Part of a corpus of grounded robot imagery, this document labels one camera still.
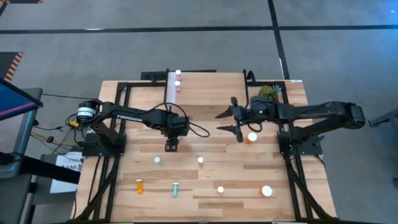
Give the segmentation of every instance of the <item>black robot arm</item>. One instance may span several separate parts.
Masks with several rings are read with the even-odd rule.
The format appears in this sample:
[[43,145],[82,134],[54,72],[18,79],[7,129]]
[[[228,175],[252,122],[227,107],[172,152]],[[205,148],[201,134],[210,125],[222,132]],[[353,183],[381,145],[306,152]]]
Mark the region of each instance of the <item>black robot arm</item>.
[[100,136],[102,144],[118,145],[120,134],[103,123],[108,118],[135,121],[159,130],[161,134],[167,137],[166,151],[176,151],[178,137],[186,136],[190,129],[189,117],[180,117],[177,113],[171,111],[160,109],[139,110],[99,100],[85,101],[79,104],[76,116],[78,123],[82,126],[89,126]]
[[300,144],[311,136],[338,128],[359,129],[366,122],[362,108],[354,103],[333,101],[320,105],[293,106],[269,101],[264,96],[254,96],[251,98],[250,109],[246,109],[238,106],[235,97],[231,98],[231,102],[232,105],[216,118],[234,116],[236,126],[224,126],[218,129],[233,132],[238,142],[243,142],[240,126],[261,124],[265,121],[287,124],[298,119],[326,118],[304,128],[290,128],[289,141],[292,144]]

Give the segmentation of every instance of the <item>concrete floor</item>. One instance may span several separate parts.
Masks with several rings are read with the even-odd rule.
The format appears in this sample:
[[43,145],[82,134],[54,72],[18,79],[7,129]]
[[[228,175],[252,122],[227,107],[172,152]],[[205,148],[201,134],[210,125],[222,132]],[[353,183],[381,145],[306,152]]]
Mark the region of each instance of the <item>concrete floor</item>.
[[[274,0],[280,26],[398,23],[397,1]],[[47,0],[10,4],[0,30],[179,26],[270,26],[267,1]],[[311,104],[352,101],[367,119],[398,107],[398,30],[281,31],[291,79],[304,81]],[[142,71],[253,70],[282,79],[273,31],[126,34],[1,34],[0,52],[24,52],[13,84],[44,92],[98,96],[103,80],[137,80]],[[37,119],[63,123],[80,100],[43,96]],[[51,133],[56,138],[63,133]],[[322,142],[337,214],[344,220],[398,220],[398,138],[387,124],[337,130]],[[49,153],[30,141],[27,154]],[[34,223],[68,219],[72,203],[37,208]]]

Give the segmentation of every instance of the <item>green plant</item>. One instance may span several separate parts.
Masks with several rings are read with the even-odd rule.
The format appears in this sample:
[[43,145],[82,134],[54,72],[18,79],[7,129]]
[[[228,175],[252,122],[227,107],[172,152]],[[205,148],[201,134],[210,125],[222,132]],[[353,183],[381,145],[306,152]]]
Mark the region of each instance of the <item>green plant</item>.
[[282,89],[278,84],[272,86],[264,85],[261,87],[259,95],[267,96],[268,100],[278,100],[279,93],[282,93]]

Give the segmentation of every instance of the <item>monitor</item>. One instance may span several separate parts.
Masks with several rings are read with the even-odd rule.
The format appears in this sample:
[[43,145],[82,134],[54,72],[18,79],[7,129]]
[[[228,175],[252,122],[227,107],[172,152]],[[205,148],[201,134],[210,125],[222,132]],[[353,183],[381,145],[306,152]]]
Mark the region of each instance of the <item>monitor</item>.
[[43,103],[33,96],[0,79],[0,121],[42,106]]

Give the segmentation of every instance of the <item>wooden tabletop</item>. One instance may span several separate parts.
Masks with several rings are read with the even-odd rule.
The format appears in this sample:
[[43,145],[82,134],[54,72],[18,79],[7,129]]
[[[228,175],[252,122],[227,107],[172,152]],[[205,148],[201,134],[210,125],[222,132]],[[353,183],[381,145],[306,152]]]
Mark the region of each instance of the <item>wooden tabletop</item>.
[[[121,81],[103,82],[100,100],[113,101],[118,82]],[[302,82],[285,81],[285,84],[290,104],[307,104]],[[259,88],[249,87],[249,96],[257,95]],[[164,152],[166,138],[159,131],[127,122],[128,140],[120,161],[111,221],[295,220],[285,162],[276,138],[278,126],[264,123],[254,144],[237,143],[233,134],[216,129],[234,124],[232,118],[214,119],[230,104],[231,96],[237,96],[240,105],[246,104],[243,74],[182,73],[181,91],[176,94],[176,104],[182,106],[192,122],[209,130],[211,136],[200,138],[190,131],[187,137],[180,138],[178,152]],[[133,87],[129,106],[149,109],[163,99],[164,87]],[[296,121],[295,125],[311,123],[312,120]],[[243,127],[242,132],[247,136],[249,129]],[[154,162],[157,156],[162,165]],[[198,157],[204,158],[203,165],[198,164]],[[89,157],[84,162],[77,192],[77,214],[87,205],[96,160],[97,157]],[[309,191],[326,212],[335,215],[322,163],[315,156],[302,156],[302,160]],[[93,192],[97,190],[101,163]],[[143,194],[136,192],[136,179],[144,180]],[[172,197],[174,182],[179,183],[177,198]],[[259,189],[264,185],[272,187],[271,197],[260,196]],[[222,194],[217,192],[219,186],[224,187]],[[299,189],[297,192],[304,217],[302,194]],[[100,217],[104,216],[104,201]]]

